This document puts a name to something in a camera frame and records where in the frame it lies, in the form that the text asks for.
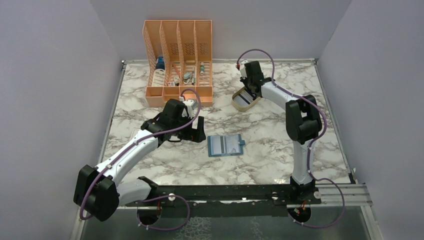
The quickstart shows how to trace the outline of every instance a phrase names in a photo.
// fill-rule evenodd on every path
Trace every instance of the blue notebook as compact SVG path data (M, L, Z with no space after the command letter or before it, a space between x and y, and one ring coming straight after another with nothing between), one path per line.
M222 157L243 154L243 145L241 134L233 135L214 135L207 137L207 151L209 157Z

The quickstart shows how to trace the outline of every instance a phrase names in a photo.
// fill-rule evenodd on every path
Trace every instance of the orange desk organizer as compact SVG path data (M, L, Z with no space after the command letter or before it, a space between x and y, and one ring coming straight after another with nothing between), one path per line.
M150 74L145 98L150 107L164 107L169 99L179 99L184 89L195 89L201 105L213 104L212 86L212 21L211 20L146 20L143 27ZM165 63L164 86L152 86L156 59L163 55ZM200 75L200 65L204 70ZM184 85L183 75L195 68L195 84ZM179 86L168 86L175 76ZM185 98L195 99L187 91Z

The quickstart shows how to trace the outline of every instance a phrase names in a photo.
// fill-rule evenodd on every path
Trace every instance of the lavender wall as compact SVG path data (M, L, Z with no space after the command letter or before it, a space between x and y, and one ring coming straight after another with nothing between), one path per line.
M352 0L318 68L384 239L422 239L424 1Z
M91 0L119 56L146 59L145 20L212 19L213 57L252 48L275 58L319 58L351 0ZM266 58L260 53L249 56Z
M121 62L88 0L0 3L0 239L68 239Z

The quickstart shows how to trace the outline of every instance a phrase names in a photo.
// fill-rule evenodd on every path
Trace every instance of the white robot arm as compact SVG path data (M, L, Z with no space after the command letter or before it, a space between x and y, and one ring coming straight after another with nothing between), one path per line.
M286 131L294 146L294 169L291 178L299 186L312 187L315 183L307 168L308 146L322 128L318 111L303 100L278 89L270 77L264 77L258 61L244 60L239 70L240 81L253 99L268 99L286 111ZM305 98L316 104L312 95ZM306 113L306 116L302 117L301 112ZM314 159L314 145L315 143L312 143L310 149L311 160Z
M163 142L171 141L172 136L181 140L200 143L206 139L204 118L198 117L197 128L192 124L178 131L160 134L145 138L154 133L175 129L187 124L194 116L193 110L198 103L195 99L178 101L170 99L163 112L143 123L137 135L116 152L109 159L99 163L94 168L84 166L78 174L73 201L81 206L89 185L99 175L98 170L106 170L96 183L96 187L89 193L84 209L100 221L108 219L118 206L144 200L148 197L151 187L146 181L138 179L133 182L122 183L124 176L146 155L157 149Z

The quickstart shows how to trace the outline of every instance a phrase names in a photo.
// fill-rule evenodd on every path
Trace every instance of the marble surface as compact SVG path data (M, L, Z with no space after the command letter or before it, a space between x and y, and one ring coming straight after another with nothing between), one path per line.
M272 65L261 63L266 76ZM135 135L145 120L162 108L150 108L145 100L149 76L147 63L126 67L119 99L108 136L104 159ZM285 113L273 102L261 99L246 112L231 105L232 95L243 87L233 62L213 63L213 106L202 107L207 136L241 134L244 154L208 157L207 141L165 142L142 159L123 179L130 182L146 176L161 185L284 184L293 171L293 143L286 133ZM343 161L323 92L312 63L276 63L274 78L297 94L312 94L326 112L328 129L315 145L313 172L317 178L348 183Z

